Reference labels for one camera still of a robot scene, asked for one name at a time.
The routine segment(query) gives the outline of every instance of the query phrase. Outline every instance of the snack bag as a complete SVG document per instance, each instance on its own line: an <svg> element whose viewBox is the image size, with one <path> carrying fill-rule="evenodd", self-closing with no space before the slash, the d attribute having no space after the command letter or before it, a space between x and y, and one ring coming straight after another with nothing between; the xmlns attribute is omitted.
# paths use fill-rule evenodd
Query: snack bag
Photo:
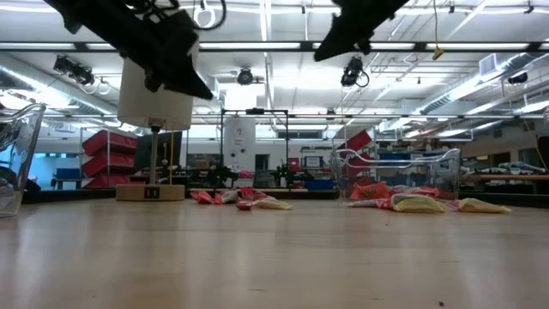
<svg viewBox="0 0 549 309"><path fill-rule="evenodd" d="M256 201L268 196L267 194L256 191L254 188L250 187L240 188L240 192L242 192L242 198L246 201Z"/></svg>
<svg viewBox="0 0 549 309"><path fill-rule="evenodd" d="M250 211L252 205L253 205L252 201L240 200L237 203L237 208L238 210Z"/></svg>
<svg viewBox="0 0 549 309"><path fill-rule="evenodd" d="M238 202L238 192L230 190L223 193L215 193L215 203L218 205Z"/></svg>
<svg viewBox="0 0 549 309"><path fill-rule="evenodd" d="M351 208L369 208L369 207L377 207L382 209L385 202L387 202L388 198L377 198L373 200L362 200L362 201L356 201L349 204L349 207Z"/></svg>
<svg viewBox="0 0 549 309"><path fill-rule="evenodd" d="M290 210L292 206L286 202L277 200L274 197L263 198L253 203L254 206L263 209Z"/></svg>
<svg viewBox="0 0 549 309"><path fill-rule="evenodd" d="M353 193L351 193L351 199L378 199L378 198L388 198L389 197L389 187L385 182L374 185L353 185Z"/></svg>
<svg viewBox="0 0 549 309"><path fill-rule="evenodd" d="M410 187L407 185L393 185L389 188L389 194L393 196L394 194L404 193L407 190L410 190Z"/></svg>
<svg viewBox="0 0 549 309"><path fill-rule="evenodd" d="M198 203L214 203L214 199L206 191L194 191L190 195Z"/></svg>
<svg viewBox="0 0 549 309"><path fill-rule="evenodd" d="M438 188L431 188L428 186L422 186L420 188L410 188L403 193L407 194L419 194L422 196L428 196L428 197L438 197L440 195L440 190Z"/></svg>
<svg viewBox="0 0 549 309"><path fill-rule="evenodd" d="M476 198L464 198L460 201L460 211L485 214L508 214L512 210L504 206L482 202Z"/></svg>
<svg viewBox="0 0 549 309"><path fill-rule="evenodd" d="M391 197L391 207L398 212L408 213L443 213L443 205L433 198L418 194L395 194Z"/></svg>

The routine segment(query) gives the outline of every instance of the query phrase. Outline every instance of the ceiling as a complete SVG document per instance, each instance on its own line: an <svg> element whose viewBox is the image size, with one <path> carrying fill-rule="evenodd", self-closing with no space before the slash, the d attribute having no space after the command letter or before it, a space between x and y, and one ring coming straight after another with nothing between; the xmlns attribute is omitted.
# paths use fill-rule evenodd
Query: ceiling
<svg viewBox="0 0 549 309"><path fill-rule="evenodd" d="M322 40L329 30L333 4L326 0L271 0L270 40ZM201 33L201 41L262 41L262 23L260 6L262 0L227 0L229 11L223 27L212 32ZM307 13L301 14L301 5L305 4ZM448 13L449 0L437 0L438 37L449 41L544 41L549 38L546 28L549 15L549 0L534 0L536 10L532 14L523 14L528 1L481 1L455 0L455 6L469 12L481 4L487 6L480 13L470 14L456 11ZM184 8L191 8L192 1L182 1ZM218 6L219 2L208 1L209 6ZM20 12L13 8L31 8L32 12ZM57 12L36 12L47 10L48 6L40 0L14 1L0 0L0 41L102 41L87 29L76 35L67 32L63 20ZM433 41L435 38L435 18L432 1L412 0L397 13L393 21L380 25L372 40L385 41ZM215 10L217 18L220 11ZM201 15L204 23L207 13ZM11 56L54 76L53 63L56 53L12 52ZM97 98L117 104L123 61L116 53L66 53L66 56L89 66L97 76L103 76L112 85L107 95L94 94ZM371 84L368 88L348 94L340 85L341 73L353 54L316 63L310 52L272 52L274 84L274 108L289 109L292 112L317 113L327 108L336 108L345 113L398 113L404 100L423 100L443 92L454 82L459 81L479 68L479 61L488 53L446 53L437 61L430 53L381 53L363 56ZM529 84L546 80L547 61L538 62L530 72ZM232 80L234 71L241 67L250 67L254 75L265 76L265 58L262 52L202 53L197 69L206 75ZM501 96L501 84L496 82L490 87L470 94L464 100L474 100L484 104ZM514 91L510 85L505 89ZM200 101L201 106L219 109L217 102Z"/></svg>

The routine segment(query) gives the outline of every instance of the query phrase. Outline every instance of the overhead track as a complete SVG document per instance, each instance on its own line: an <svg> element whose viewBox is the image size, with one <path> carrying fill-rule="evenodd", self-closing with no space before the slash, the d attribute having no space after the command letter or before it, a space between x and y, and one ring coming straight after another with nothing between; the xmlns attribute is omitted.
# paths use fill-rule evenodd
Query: overhead track
<svg viewBox="0 0 549 309"><path fill-rule="evenodd" d="M547 42L442 42L447 53L466 52L549 52ZM320 41L227 41L201 42L200 52L314 52ZM372 52L433 52L434 42L371 42ZM82 52L115 53L104 42L0 42L0 52Z"/></svg>

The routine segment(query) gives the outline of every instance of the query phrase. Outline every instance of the ceiling pipe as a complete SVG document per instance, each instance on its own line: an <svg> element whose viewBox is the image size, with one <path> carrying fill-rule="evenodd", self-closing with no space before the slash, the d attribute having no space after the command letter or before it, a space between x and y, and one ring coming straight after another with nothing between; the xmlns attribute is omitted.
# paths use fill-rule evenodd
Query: ceiling pipe
<svg viewBox="0 0 549 309"><path fill-rule="evenodd" d="M97 113L113 114L117 112L117 108L113 104L100 100L90 94L86 94L79 88L59 80L59 77L49 76L5 53L0 53L0 70L4 70L6 73L23 82L25 82L24 79L27 78L45 85L45 88L55 89L61 94L66 95L68 99L76 100L78 104L92 107Z"/></svg>

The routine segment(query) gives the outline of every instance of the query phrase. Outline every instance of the blue container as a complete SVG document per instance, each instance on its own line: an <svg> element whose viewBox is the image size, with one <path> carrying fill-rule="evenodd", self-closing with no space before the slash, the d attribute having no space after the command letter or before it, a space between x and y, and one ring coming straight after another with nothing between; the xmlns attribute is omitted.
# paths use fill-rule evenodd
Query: blue container
<svg viewBox="0 0 549 309"><path fill-rule="evenodd" d="M334 189L334 180L307 180L305 188L311 191L331 191Z"/></svg>

